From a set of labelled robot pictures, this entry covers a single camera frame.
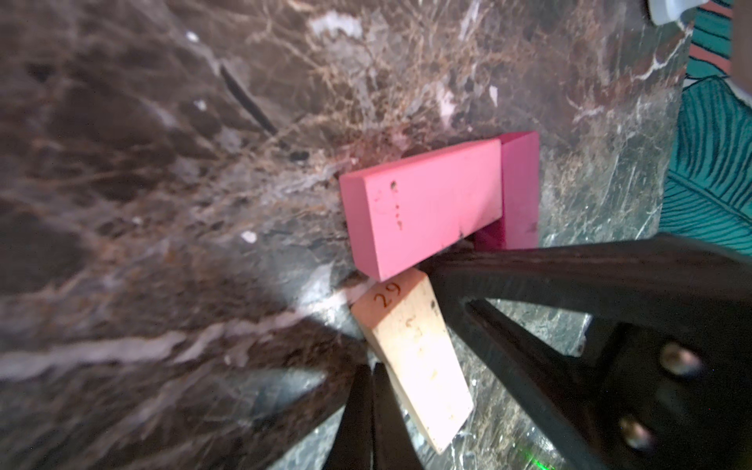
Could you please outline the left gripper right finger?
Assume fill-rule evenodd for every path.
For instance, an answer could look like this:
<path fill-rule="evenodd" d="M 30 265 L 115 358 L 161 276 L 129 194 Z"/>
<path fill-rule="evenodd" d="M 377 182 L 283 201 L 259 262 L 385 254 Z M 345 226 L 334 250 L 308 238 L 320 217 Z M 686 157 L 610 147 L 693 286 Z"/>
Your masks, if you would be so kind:
<path fill-rule="evenodd" d="M 446 324 L 578 469 L 751 465 L 751 260 L 649 239 L 424 263 Z M 587 313 L 560 354 L 497 299 Z"/>

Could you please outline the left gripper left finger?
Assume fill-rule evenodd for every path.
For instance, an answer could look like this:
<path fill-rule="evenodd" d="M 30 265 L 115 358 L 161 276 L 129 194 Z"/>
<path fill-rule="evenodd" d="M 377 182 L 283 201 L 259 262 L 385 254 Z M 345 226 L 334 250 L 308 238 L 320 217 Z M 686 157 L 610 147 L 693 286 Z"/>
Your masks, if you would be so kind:
<path fill-rule="evenodd" d="M 385 364 L 362 364 L 325 469 L 417 469 L 422 465 L 403 421 Z"/>

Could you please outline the natural wood block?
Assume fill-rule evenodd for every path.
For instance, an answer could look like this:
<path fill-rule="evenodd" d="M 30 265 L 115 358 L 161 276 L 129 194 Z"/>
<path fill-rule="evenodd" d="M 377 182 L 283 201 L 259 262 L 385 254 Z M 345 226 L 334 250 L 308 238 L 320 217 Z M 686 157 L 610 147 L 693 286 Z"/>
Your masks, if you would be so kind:
<path fill-rule="evenodd" d="M 377 283 L 351 313 L 417 428 L 442 454 L 474 403 L 428 275 L 409 268 Z"/>

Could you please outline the magenta block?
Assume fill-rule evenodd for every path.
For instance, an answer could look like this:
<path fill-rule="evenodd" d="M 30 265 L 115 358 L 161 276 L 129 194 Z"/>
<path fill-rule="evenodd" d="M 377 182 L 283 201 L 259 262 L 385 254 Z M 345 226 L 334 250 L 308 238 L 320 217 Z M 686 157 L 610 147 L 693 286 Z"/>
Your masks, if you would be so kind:
<path fill-rule="evenodd" d="M 540 137 L 534 131 L 503 134 L 503 215 L 473 236 L 479 252 L 530 250 L 539 246 Z"/>

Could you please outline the light pink block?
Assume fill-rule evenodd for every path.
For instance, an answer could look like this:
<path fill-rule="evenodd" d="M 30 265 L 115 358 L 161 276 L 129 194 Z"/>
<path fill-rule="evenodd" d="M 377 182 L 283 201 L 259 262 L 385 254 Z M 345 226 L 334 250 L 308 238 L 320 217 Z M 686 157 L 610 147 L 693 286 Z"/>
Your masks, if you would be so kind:
<path fill-rule="evenodd" d="M 339 183 L 354 265 L 384 281 L 501 218 L 501 141 L 380 164 Z"/>

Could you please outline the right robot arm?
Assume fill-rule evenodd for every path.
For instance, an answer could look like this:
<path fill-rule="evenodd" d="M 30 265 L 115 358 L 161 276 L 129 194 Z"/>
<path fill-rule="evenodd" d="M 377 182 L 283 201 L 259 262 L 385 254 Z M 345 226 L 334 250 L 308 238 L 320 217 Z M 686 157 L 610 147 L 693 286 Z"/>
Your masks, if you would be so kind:
<path fill-rule="evenodd" d="M 654 25 L 667 25 L 681 19 L 686 11 L 707 2 L 708 0 L 647 0 L 647 7 Z"/>

